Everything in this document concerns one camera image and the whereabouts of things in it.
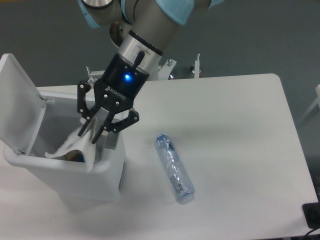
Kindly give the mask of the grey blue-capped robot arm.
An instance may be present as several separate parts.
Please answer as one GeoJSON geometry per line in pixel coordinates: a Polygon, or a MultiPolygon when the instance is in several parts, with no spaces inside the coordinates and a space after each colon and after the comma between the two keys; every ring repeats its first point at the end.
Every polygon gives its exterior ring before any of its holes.
{"type": "Polygon", "coordinates": [[[134,99],[158,68],[166,48],[189,16],[198,9],[216,6],[216,0],[80,0],[78,5],[93,28],[127,24],[121,42],[101,77],[77,86],[77,111],[84,119],[82,135],[100,109],[108,112],[92,138],[119,133],[139,121],[134,99]]]}

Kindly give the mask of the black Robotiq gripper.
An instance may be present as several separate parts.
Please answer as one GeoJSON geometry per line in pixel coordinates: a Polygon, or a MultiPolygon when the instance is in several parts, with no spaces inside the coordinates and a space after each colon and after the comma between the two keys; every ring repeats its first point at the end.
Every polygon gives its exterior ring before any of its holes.
{"type": "Polygon", "coordinates": [[[85,120],[78,136],[81,137],[89,128],[96,113],[101,109],[108,111],[107,118],[100,126],[91,143],[95,144],[103,132],[115,134],[130,127],[140,120],[140,115],[134,110],[134,99],[149,78],[149,73],[125,59],[119,53],[112,58],[107,69],[93,85],[94,105],[87,107],[86,94],[91,90],[88,82],[81,81],[77,85],[77,112],[85,120]],[[128,111],[123,120],[113,122],[116,114],[128,111]]]}

